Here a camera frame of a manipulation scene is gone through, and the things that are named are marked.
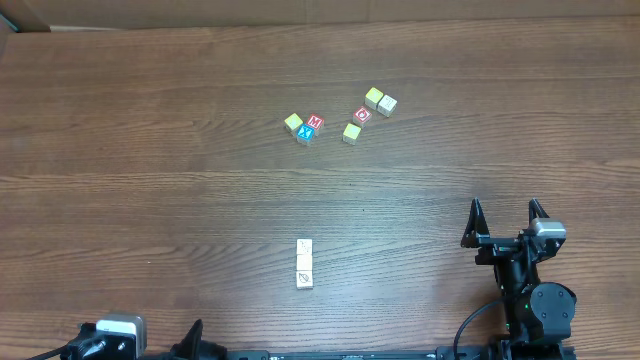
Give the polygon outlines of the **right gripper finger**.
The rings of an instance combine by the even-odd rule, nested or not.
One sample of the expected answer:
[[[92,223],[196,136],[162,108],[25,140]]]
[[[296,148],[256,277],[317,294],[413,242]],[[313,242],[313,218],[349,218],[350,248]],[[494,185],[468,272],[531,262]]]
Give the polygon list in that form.
[[[545,219],[549,215],[543,209],[542,205],[537,198],[532,198],[528,205],[528,218],[529,222],[533,222],[535,219]]]
[[[490,232],[480,200],[474,198],[460,245],[464,248],[480,248],[487,246],[489,242]]]

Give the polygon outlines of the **fish picture wooden block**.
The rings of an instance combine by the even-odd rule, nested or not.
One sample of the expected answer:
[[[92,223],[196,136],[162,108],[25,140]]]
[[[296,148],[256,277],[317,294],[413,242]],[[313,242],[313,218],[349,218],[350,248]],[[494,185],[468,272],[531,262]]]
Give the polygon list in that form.
[[[296,254],[297,255],[311,255],[313,253],[313,240],[312,239],[297,239],[296,240]]]

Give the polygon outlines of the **yellow S block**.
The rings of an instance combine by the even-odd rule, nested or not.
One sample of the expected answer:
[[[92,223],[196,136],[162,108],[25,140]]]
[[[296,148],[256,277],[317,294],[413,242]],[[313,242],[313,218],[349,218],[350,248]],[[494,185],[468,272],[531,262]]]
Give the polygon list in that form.
[[[296,256],[296,270],[297,271],[312,271],[313,270],[313,256],[311,254],[298,254]]]

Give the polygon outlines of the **leaf picture wooden block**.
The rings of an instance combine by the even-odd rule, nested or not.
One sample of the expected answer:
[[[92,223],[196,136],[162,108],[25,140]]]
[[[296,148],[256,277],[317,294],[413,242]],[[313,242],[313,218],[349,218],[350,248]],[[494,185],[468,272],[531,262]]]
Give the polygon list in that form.
[[[311,271],[296,272],[296,288],[298,290],[312,289],[314,287],[313,273]]]

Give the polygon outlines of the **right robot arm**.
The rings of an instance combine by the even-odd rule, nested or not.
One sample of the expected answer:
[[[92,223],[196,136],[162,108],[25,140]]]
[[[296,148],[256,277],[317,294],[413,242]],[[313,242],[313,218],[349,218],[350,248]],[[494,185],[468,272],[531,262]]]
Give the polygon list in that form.
[[[480,359],[574,359],[575,351],[562,342],[571,336],[577,296],[568,287],[540,280],[537,265],[556,256],[567,237],[564,224],[551,218],[535,198],[528,205],[529,224],[514,237],[494,237],[480,203],[471,202],[461,238],[463,248],[477,250],[475,263],[494,270],[501,296],[469,315],[458,328],[453,356],[466,327],[480,314],[501,305],[507,333],[493,337],[476,353]]]

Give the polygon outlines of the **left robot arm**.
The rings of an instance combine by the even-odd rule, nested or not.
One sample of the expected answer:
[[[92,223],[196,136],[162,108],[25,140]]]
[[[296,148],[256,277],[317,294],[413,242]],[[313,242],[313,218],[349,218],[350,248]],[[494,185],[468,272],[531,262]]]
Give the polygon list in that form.
[[[84,323],[78,335],[63,347],[63,360],[197,360],[226,359],[221,345],[202,340],[203,323],[197,320],[185,337],[168,351],[146,353],[146,324],[133,321],[99,320]]]

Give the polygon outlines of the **plain wooden block far right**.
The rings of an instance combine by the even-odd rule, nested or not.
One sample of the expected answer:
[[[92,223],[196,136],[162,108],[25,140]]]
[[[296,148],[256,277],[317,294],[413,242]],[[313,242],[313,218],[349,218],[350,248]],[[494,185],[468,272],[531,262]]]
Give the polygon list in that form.
[[[385,117],[390,117],[397,107],[397,100],[385,94],[377,104],[377,111]]]

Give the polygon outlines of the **yellow C block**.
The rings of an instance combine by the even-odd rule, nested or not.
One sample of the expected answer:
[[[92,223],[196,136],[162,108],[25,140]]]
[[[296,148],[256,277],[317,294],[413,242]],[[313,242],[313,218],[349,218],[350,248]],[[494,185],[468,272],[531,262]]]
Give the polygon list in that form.
[[[342,140],[348,144],[356,145],[360,133],[361,128],[359,126],[349,123],[342,133]]]

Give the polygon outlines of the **red O block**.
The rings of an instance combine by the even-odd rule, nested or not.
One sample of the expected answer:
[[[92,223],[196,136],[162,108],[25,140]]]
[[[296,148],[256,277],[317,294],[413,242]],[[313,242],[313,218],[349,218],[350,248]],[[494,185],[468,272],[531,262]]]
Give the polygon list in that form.
[[[360,106],[353,113],[352,122],[355,125],[364,128],[371,119],[372,113],[370,112],[370,110],[366,106]]]

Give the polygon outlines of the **yellow block far right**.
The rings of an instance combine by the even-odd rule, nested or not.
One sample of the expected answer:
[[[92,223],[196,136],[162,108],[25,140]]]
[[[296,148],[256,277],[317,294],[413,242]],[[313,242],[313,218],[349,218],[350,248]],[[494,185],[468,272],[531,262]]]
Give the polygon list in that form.
[[[365,94],[364,104],[367,107],[373,110],[376,110],[378,103],[381,101],[383,97],[384,97],[384,93],[382,91],[380,91],[376,87],[371,87],[369,91]]]

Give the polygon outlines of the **red M block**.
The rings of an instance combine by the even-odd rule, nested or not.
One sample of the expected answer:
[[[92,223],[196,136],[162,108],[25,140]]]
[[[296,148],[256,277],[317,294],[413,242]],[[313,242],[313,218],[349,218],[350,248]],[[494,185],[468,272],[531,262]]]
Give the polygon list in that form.
[[[320,115],[311,114],[306,121],[306,124],[314,130],[314,135],[318,136],[324,128],[325,119]]]

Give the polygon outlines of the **blue X block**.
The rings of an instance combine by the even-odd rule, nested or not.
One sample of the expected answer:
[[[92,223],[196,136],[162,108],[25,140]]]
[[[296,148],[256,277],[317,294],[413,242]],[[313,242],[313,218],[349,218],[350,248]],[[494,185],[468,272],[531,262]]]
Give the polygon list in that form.
[[[296,132],[296,140],[304,145],[310,145],[315,136],[315,129],[307,124],[301,125]]]

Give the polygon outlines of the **yellow block far left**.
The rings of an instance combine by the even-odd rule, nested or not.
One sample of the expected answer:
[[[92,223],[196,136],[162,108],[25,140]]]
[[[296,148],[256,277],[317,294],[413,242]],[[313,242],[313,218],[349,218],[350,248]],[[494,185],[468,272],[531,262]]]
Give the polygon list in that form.
[[[298,129],[304,124],[297,113],[292,113],[284,119],[285,129],[293,136],[296,136]]]

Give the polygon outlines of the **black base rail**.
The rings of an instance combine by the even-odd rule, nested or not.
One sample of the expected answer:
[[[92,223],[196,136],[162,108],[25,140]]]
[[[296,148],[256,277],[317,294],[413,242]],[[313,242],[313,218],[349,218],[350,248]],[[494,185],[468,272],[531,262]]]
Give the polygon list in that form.
[[[576,360],[572,347],[562,350],[538,351],[525,355],[524,349],[514,351],[509,358],[502,358],[489,346],[459,346],[457,359],[490,360],[490,359],[545,359]],[[337,351],[337,352],[286,352],[269,353],[268,351],[228,351],[229,360],[453,360],[456,359],[452,346],[439,346],[432,350],[418,351]]]

